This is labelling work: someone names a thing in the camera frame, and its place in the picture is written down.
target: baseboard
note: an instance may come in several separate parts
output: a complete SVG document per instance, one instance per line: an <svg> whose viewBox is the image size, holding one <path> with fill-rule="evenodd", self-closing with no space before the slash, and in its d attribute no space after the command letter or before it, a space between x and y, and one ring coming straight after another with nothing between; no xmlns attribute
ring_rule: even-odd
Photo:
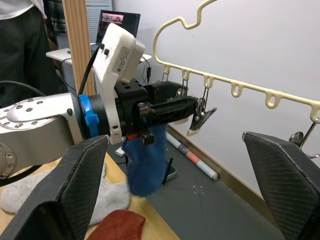
<svg viewBox="0 0 320 240"><path fill-rule="evenodd" d="M270 212L264 199L253 191L249 186L244 184L231 172L221 166L212 157L203 152L198 146L190 142L184 135L178 132L173 127L168 127L168 133L175 137L180 143L185 145L190 151L192 151L198 158L204 161L210 168L216 171L219 175L219 179L223 181L234 193L236 193L245 202L251 205L257 212L263 215L270 223L278 228L278 225Z"/></svg>

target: wooden post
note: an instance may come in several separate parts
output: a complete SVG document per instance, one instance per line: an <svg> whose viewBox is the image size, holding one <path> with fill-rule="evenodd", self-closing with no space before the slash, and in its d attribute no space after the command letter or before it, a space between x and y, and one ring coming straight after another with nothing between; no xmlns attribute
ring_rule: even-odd
<svg viewBox="0 0 320 240"><path fill-rule="evenodd" d="M75 88L79 92L82 78L91 58L86 0L62 0L62 3L72 57ZM83 93L95 94L92 71L88 76Z"/></svg>

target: blue clamp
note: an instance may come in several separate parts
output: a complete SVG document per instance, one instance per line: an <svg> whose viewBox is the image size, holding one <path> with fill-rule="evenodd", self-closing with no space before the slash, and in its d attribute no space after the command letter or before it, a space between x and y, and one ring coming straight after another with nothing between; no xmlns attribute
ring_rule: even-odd
<svg viewBox="0 0 320 240"><path fill-rule="evenodd" d="M80 99L83 109L84 109L84 120L86 123L86 126L89 128L91 138L99 136L98 131L98 124L99 124L99 118L98 115L95 114L94 110L92 109L89 97L87 95L80 95L78 96Z"/></svg>

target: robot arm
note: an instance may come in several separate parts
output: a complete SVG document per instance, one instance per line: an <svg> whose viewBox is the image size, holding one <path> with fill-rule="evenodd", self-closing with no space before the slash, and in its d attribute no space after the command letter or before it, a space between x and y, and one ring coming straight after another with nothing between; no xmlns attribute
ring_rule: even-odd
<svg viewBox="0 0 320 240"><path fill-rule="evenodd" d="M181 84L142 86L132 79L144 50L130 33L110 24L93 63L96 95L63 93L1 108L0 179L52 162L74 144L99 135L108 135L112 144L140 137L148 145L155 141L150 127L192 114L191 128L198 130L208 119L204 100L187 96Z"/></svg>

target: pegboard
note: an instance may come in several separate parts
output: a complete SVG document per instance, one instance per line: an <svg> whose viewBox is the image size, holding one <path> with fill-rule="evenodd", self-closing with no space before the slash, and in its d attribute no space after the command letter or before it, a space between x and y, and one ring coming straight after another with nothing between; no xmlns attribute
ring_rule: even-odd
<svg viewBox="0 0 320 240"><path fill-rule="evenodd" d="M90 35L90 43L95 43L98 32L99 17L101 10L112 11L112 1L111 0L86 0L86 15L88 19L88 28ZM57 43L59 49L69 48L68 35L66 33L57 35ZM75 76L71 64L63 63L62 69L65 76L65 81L76 89L75 86ZM70 93L75 93L70 87L68 87Z"/></svg>

